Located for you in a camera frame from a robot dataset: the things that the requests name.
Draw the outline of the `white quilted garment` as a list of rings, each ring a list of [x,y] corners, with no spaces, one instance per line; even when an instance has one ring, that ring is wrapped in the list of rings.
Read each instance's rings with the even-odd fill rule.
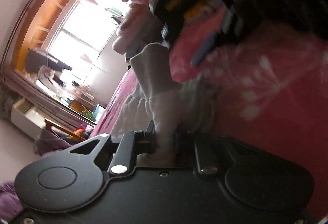
[[[137,166],[172,167],[175,163],[174,133],[209,132],[215,118],[219,96],[203,75],[185,83],[173,81],[167,47],[152,43],[130,60],[137,82],[134,92],[125,100],[111,134],[143,130],[150,121],[155,124],[155,151],[139,154]]]

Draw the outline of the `white standing air conditioner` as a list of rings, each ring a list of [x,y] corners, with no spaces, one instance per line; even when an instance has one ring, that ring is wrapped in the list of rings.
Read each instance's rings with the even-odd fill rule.
[[[23,133],[36,141],[45,126],[42,112],[25,98],[15,102],[11,109],[11,122]]]

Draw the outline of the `hanging laundry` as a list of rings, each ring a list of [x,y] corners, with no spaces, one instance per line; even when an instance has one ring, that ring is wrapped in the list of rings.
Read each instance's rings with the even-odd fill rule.
[[[71,71],[72,68],[56,59],[51,54],[42,52],[40,50],[29,49],[24,61],[24,70],[29,74],[38,74],[40,69],[45,69],[47,75],[53,76],[53,81],[61,87],[65,84],[60,79],[64,70]]]

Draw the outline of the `purple duvet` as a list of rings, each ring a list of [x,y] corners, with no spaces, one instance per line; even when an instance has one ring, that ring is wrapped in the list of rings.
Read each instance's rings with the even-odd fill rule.
[[[13,181],[1,183],[1,221],[11,221],[22,210],[23,206],[15,191],[15,183]]]

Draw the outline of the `pink grey folded clothes stack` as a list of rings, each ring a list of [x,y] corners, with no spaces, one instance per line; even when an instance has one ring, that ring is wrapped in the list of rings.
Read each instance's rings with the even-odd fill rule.
[[[133,2],[131,10],[117,29],[117,39],[112,48],[129,60],[148,44],[162,42],[162,29],[163,24],[151,13],[148,4]]]

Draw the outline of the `pink floral bed blanket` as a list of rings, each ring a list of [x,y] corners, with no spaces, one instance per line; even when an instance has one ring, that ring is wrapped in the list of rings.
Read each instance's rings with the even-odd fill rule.
[[[223,11],[184,29],[172,50],[173,81],[203,75],[219,90],[210,136],[227,135],[306,168],[315,181],[307,211],[327,215],[327,41],[283,24],[263,24],[238,45],[221,46],[199,68],[196,45],[219,29]],[[131,69],[92,132],[111,134],[137,78]]]

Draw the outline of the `striped curtain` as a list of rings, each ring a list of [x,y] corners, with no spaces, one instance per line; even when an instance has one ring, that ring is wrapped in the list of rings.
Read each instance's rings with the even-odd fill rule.
[[[36,84],[28,80],[24,74],[8,65],[1,67],[1,82],[63,126],[72,130],[77,129],[81,125],[95,126],[94,122],[50,97]]]

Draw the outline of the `potted green plant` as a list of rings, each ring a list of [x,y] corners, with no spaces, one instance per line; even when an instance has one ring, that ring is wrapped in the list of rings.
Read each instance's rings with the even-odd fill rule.
[[[81,115],[83,115],[85,118],[89,119],[92,122],[96,122],[96,118],[94,117],[93,112],[85,107],[81,111]]]

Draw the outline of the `wooden chair with clothes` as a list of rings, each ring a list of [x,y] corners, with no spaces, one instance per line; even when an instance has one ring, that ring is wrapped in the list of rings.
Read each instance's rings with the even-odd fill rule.
[[[45,126],[33,143],[33,150],[37,155],[44,156],[58,152],[88,139],[88,136],[83,136],[83,129],[82,134],[79,135],[47,118],[44,122]]]

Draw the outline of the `white plastic bin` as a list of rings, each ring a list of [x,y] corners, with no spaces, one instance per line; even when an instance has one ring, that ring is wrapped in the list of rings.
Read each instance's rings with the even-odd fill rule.
[[[105,108],[102,107],[99,103],[95,106],[93,113],[92,113],[93,118],[95,119],[95,122],[98,122],[100,120],[104,111],[105,111]]]

